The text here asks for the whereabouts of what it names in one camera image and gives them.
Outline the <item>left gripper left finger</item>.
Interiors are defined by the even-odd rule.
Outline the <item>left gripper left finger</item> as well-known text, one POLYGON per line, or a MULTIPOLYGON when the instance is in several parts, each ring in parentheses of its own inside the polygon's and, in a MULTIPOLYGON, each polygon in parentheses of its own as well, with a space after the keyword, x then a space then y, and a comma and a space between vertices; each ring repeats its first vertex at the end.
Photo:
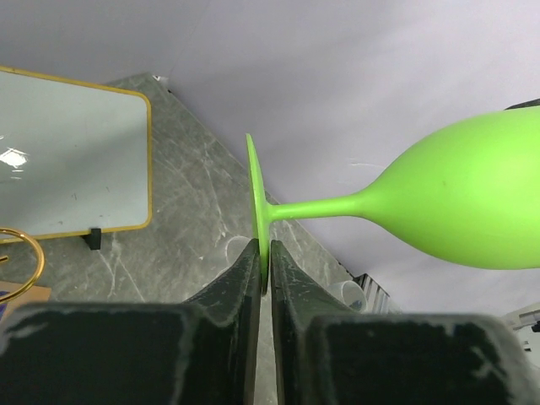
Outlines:
POLYGON ((1 327, 4 404, 250 404, 262 276, 250 241, 181 303, 35 303, 1 327))

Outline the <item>green wine glass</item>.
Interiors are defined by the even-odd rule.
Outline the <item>green wine glass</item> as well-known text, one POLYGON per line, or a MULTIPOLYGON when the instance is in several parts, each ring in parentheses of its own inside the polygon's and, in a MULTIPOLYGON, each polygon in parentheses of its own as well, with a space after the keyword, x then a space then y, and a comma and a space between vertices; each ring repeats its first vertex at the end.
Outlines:
POLYGON ((357 217, 432 257, 492 270, 539 265, 539 104, 467 118, 416 142, 366 188, 275 205, 255 144, 246 142, 253 235, 269 275, 269 227, 282 220, 357 217))

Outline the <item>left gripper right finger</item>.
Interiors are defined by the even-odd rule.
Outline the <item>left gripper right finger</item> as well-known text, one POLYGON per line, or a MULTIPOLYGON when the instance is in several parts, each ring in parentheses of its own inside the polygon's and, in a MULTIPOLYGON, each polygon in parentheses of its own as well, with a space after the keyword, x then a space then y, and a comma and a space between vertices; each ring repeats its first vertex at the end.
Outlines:
POLYGON ((536 404, 521 345, 492 316, 360 314, 271 245, 281 404, 536 404))

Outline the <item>gold wine glass rack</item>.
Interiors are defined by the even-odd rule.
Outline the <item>gold wine glass rack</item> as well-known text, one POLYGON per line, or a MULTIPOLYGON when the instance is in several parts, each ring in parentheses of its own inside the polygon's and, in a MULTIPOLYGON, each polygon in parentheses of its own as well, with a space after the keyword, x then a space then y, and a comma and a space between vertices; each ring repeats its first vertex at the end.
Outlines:
POLYGON ((1 304, 7 304, 8 302, 15 300, 19 296, 25 294, 30 288, 35 285, 35 283, 38 281, 44 271, 46 258, 45 253, 38 241, 34 237, 26 234, 24 231, 12 228, 1 228, 1 234, 13 236, 29 244, 35 253, 35 270, 32 275, 18 289, 1 296, 1 304))

